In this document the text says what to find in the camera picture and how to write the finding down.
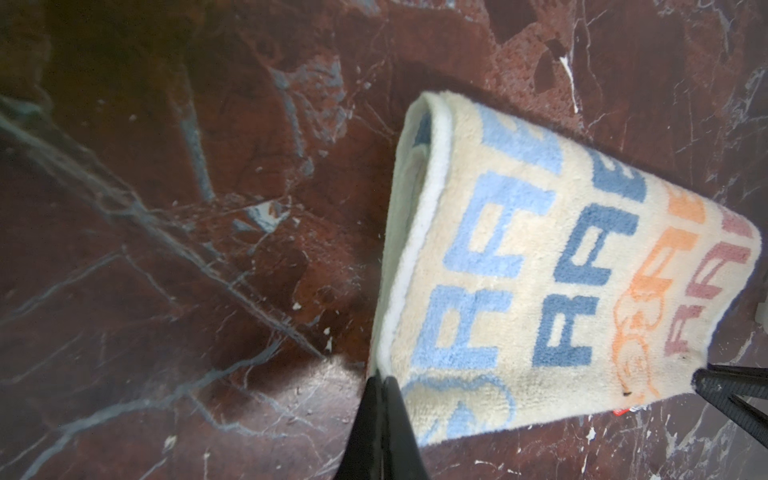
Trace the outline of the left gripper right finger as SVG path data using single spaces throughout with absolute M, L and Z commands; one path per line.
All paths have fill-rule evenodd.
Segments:
M 429 480 L 397 380 L 386 377 L 382 387 L 382 479 Z

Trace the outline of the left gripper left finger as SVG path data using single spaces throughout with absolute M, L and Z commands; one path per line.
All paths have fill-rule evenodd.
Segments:
M 381 477 L 382 380 L 370 377 L 334 480 L 376 480 Z

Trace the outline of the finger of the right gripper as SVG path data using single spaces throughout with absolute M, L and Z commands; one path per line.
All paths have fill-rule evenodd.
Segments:
M 692 376 L 695 392 L 767 447 L 767 414 L 746 398 L 767 399 L 767 369 L 709 364 Z

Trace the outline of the white plastic basket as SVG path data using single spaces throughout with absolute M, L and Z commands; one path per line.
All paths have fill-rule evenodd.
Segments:
M 768 302 L 760 302 L 755 311 L 755 322 L 768 333 Z

